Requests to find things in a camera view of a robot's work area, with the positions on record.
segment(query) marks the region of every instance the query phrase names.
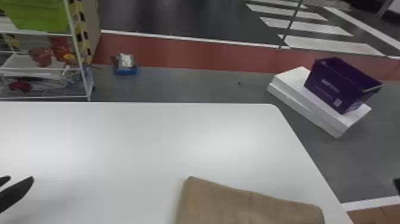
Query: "white table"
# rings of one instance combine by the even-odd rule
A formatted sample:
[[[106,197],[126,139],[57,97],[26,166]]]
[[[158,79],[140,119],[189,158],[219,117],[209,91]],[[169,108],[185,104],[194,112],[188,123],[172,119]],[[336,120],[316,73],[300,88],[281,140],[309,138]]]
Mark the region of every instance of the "white table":
[[[0,176],[36,179],[1,224],[173,223],[189,175],[352,223],[273,105],[2,102],[0,119]]]

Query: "white cardboard box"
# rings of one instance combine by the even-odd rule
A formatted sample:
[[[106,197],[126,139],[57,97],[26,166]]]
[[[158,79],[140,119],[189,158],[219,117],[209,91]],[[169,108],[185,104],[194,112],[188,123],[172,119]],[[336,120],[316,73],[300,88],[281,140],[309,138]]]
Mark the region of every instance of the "white cardboard box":
[[[305,67],[298,67],[284,73],[277,74],[272,83],[275,87],[282,90],[286,95],[290,95],[301,105],[319,116],[326,123],[331,125],[339,133],[344,133],[357,121],[363,118],[371,107],[363,104],[357,110],[350,111],[346,114],[339,114],[328,104],[314,95],[306,87],[304,83],[308,78],[310,71]]]
[[[306,108],[297,100],[293,99],[290,95],[284,93],[278,87],[274,86],[273,83],[269,84],[267,90],[276,98],[278,98],[279,100],[290,106],[292,109],[297,111],[299,114],[303,115],[309,121],[313,122],[315,125],[325,130],[329,135],[335,138],[340,138],[343,135],[343,132],[336,130],[334,127],[332,127],[332,125],[326,123],[324,120],[321,119],[321,117],[314,114],[310,109]]]

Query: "white stripe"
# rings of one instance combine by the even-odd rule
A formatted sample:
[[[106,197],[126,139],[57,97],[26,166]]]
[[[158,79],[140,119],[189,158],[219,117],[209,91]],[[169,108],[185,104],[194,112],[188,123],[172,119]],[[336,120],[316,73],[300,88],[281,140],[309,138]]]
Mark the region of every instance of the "white stripe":
[[[281,0],[251,0],[253,2],[263,2],[263,3],[269,3],[269,4],[275,4],[275,5],[285,5],[285,6],[290,6],[290,7],[297,7],[298,3],[297,2],[289,2],[289,1],[281,1]]]
[[[288,25],[290,23],[289,20],[279,20],[276,18],[261,17],[261,19],[268,26],[284,28],[284,29],[288,28]],[[293,22],[291,29],[303,30],[303,31],[309,31],[309,32],[317,32],[317,33],[329,33],[329,34],[335,34],[335,35],[353,36],[351,33],[347,32],[346,30],[343,30],[342,28],[340,28],[338,26],[321,25],[321,24],[315,24],[315,23],[304,23],[304,22],[298,22],[298,21]]]
[[[292,48],[384,56],[384,54],[365,43],[331,41],[300,36],[287,36],[285,42]]]
[[[342,206],[345,211],[356,211],[356,210],[371,209],[383,206],[392,206],[395,204],[400,204],[399,196],[375,198],[364,201],[353,201],[353,202],[343,203]]]
[[[379,30],[376,30],[374,28],[372,28],[369,25],[366,25],[365,23],[356,20],[355,18],[351,17],[350,15],[347,15],[345,13],[343,13],[342,11],[336,9],[336,8],[332,8],[332,7],[324,7],[326,10],[330,11],[333,14],[336,14],[337,16],[343,18],[344,20],[349,21],[350,23],[358,26],[359,28],[365,30],[366,32],[371,33],[372,35],[374,35],[375,37],[381,39],[382,41],[388,43],[389,45],[392,45],[394,48],[400,50],[400,42],[397,41],[394,38],[391,38],[390,36],[382,33]]]
[[[390,59],[400,60],[399,56],[387,56]]]
[[[273,7],[263,6],[263,5],[247,4],[247,6],[251,10],[253,10],[255,12],[259,12],[259,13],[270,13],[270,14],[288,15],[288,16],[293,16],[293,14],[295,13],[294,10],[284,10],[284,9],[281,9],[281,8],[273,8]],[[315,20],[324,20],[324,21],[327,20],[326,18],[320,16],[317,13],[308,13],[308,12],[303,12],[303,11],[299,11],[297,13],[297,17],[313,18]]]
[[[151,33],[138,33],[138,32],[124,32],[119,30],[101,30],[102,33],[107,34],[115,34],[115,35],[124,35],[124,36],[143,36],[147,38],[161,38],[161,39],[172,39],[172,40],[180,40],[180,41],[196,41],[196,42],[206,42],[206,43],[224,43],[231,45],[240,45],[240,46],[258,46],[263,48],[278,48],[278,45],[273,44],[264,44],[264,43],[248,43],[248,42],[238,42],[238,41],[220,41],[213,39],[204,39],[204,38],[188,38],[184,36],[169,36],[169,35],[160,35],[160,34],[151,34]],[[288,46],[283,46],[283,49],[290,49]]]

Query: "gray floor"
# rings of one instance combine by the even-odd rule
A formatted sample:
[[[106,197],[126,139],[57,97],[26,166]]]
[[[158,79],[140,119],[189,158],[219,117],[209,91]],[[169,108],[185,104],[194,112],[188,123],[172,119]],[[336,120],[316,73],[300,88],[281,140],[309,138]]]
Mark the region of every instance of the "gray floor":
[[[140,68],[137,76],[115,77],[110,66],[99,67],[94,101],[274,104],[341,202],[397,194],[392,180],[400,177],[400,83],[387,83],[368,101],[372,112],[334,139],[265,91],[270,74]]]

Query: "floor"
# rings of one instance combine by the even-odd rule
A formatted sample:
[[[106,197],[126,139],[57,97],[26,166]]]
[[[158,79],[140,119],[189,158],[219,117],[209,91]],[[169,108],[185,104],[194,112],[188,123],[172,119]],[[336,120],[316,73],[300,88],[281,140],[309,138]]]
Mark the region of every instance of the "floor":
[[[399,82],[386,82],[368,101],[372,112],[334,139],[265,91],[272,74],[141,67],[137,76],[113,76],[111,66],[98,67],[102,70],[96,72],[94,101],[274,104],[340,202],[398,195],[393,179],[400,177]]]
[[[400,56],[399,33],[391,33],[391,40],[382,39],[384,33],[371,33],[387,23],[360,27],[355,18],[341,15],[347,11],[331,7],[302,5],[284,42],[280,35],[296,6],[288,0],[118,0],[100,1],[99,10],[105,30]]]
[[[400,223],[400,205],[350,211],[354,224],[397,224]]]
[[[111,64],[110,56],[123,51],[145,67],[280,73],[340,57],[377,79],[400,80],[400,33],[391,31],[397,27],[357,10],[303,5],[283,42],[294,6],[288,0],[102,0],[94,63]]]

